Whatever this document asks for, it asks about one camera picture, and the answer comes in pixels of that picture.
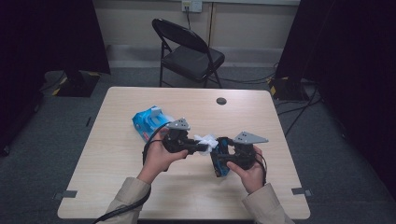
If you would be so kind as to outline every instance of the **electrical outlet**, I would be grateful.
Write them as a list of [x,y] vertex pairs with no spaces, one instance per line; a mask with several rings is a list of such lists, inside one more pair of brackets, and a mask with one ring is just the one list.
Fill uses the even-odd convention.
[[202,1],[181,1],[181,11],[202,12]]
[[186,11],[186,8],[188,8],[189,11],[192,11],[191,1],[181,1],[181,11]]
[[191,8],[193,12],[202,12],[202,1],[192,1]]

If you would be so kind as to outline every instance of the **wooden table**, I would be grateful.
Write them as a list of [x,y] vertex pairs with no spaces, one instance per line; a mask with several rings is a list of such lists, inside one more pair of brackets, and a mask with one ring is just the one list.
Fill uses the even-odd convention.
[[[218,105],[219,97],[227,104]],[[153,105],[175,119],[184,117],[190,138],[209,133],[234,138],[242,131],[268,138],[256,145],[267,161],[267,181],[291,218],[309,218],[305,196],[291,192],[301,183],[268,91],[135,87],[108,90],[67,188],[78,193],[63,198],[60,218],[101,216],[125,177],[138,175],[145,142],[132,117]],[[140,218],[251,219],[241,203],[246,196],[239,176],[216,177],[210,156],[195,153],[155,179]]]

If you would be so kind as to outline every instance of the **white wall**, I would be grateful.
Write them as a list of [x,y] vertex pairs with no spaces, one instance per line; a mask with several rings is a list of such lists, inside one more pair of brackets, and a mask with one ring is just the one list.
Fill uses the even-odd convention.
[[[226,63],[231,62],[234,65],[233,62],[265,61],[266,64],[274,64],[280,58],[298,7],[296,0],[269,2],[276,1],[282,4],[204,1],[202,13],[190,14],[191,29],[209,43],[210,47],[226,51]],[[180,1],[93,2],[105,44],[112,46],[112,49],[116,49],[115,46],[129,46],[128,51],[125,51],[127,56],[132,55],[131,52],[144,52],[146,55],[152,52],[153,60],[158,59],[161,41],[151,26],[155,18],[188,27],[186,14],[181,12]]]

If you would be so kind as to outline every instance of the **chair seat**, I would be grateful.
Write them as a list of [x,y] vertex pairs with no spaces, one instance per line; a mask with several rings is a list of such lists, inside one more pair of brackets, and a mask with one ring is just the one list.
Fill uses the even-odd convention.
[[[209,49],[215,69],[224,63],[224,54]],[[203,82],[208,74],[209,60],[206,54],[199,51],[179,46],[162,59],[162,64],[169,70],[181,74],[184,77]]]

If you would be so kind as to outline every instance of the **chair backrest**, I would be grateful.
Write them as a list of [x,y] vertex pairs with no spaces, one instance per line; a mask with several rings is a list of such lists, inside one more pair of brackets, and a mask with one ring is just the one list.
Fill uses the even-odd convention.
[[192,30],[163,19],[154,19],[152,27],[160,39],[166,44],[165,38],[189,49],[208,53],[206,42]]

